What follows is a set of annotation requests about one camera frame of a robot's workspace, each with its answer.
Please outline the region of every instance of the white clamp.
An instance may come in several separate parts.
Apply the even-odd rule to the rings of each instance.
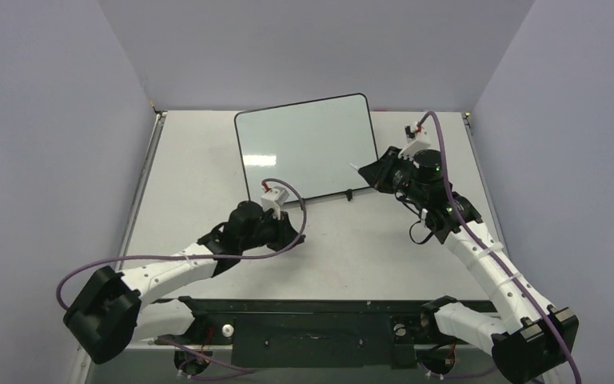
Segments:
[[[260,200],[262,201],[262,209],[266,212],[273,210],[272,216],[275,219],[281,218],[281,207],[288,200],[289,192],[286,188],[275,186],[274,188],[267,190],[262,194]]]
[[[399,158],[412,158],[417,152],[427,150],[432,145],[427,130],[416,132],[415,138],[409,141],[399,152]]]

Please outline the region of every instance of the whiteboard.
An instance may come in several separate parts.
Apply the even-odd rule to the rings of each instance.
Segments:
[[[286,180],[303,198],[365,188],[350,164],[378,159],[363,94],[249,110],[237,114],[234,125],[246,189],[255,202],[265,178]]]

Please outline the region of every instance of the black bracket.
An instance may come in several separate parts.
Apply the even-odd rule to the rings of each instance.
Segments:
[[[140,293],[105,266],[96,270],[66,311],[63,321],[96,364],[120,354],[133,337]]]
[[[578,317],[569,309],[551,310],[548,318],[569,350],[578,331]],[[493,335],[492,356],[498,370],[514,384],[524,384],[566,362],[559,343],[543,319],[524,321],[526,326],[513,334]]]

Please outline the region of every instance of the white arm segment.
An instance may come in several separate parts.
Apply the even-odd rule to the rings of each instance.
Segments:
[[[523,284],[540,307],[547,309],[552,303],[541,295],[521,275],[519,270],[512,264],[507,255],[502,252],[502,244],[488,233],[488,227],[484,223],[469,222],[469,228],[478,236],[483,243],[490,246],[491,250],[502,259],[505,265],[514,273],[514,276]],[[491,258],[487,250],[482,250],[464,229],[459,233],[450,233],[444,246],[451,250],[467,267],[472,276],[481,286],[481,289],[491,299],[496,307],[504,328],[511,334],[521,329],[524,325],[522,318],[529,318],[532,322],[540,319],[540,315],[531,305],[528,299],[523,297],[522,292],[514,282]]]
[[[442,334],[455,336],[489,355],[493,348],[491,335],[506,332],[499,318],[476,312],[459,302],[442,306],[434,314],[434,320]]]
[[[195,242],[173,256],[189,254],[210,254],[210,251]],[[210,278],[216,266],[217,262],[211,258],[153,262],[146,266],[122,270],[121,279],[131,290],[140,291],[141,310],[144,310],[155,300],[178,288]]]
[[[140,311],[138,326],[131,341],[155,338],[162,334],[184,334],[194,322],[192,311],[179,300],[155,302]]]

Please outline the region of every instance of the red wire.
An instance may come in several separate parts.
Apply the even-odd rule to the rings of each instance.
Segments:
[[[208,337],[205,339],[203,344],[201,344],[201,352],[203,353],[203,347],[207,346],[208,343],[213,340],[213,328],[208,329]]]
[[[455,355],[455,348],[456,348],[457,343],[453,343],[453,345],[451,346],[451,350],[449,351],[449,354],[446,355],[446,359],[450,358],[451,355],[453,356],[453,365],[455,365],[456,362],[456,355]]]

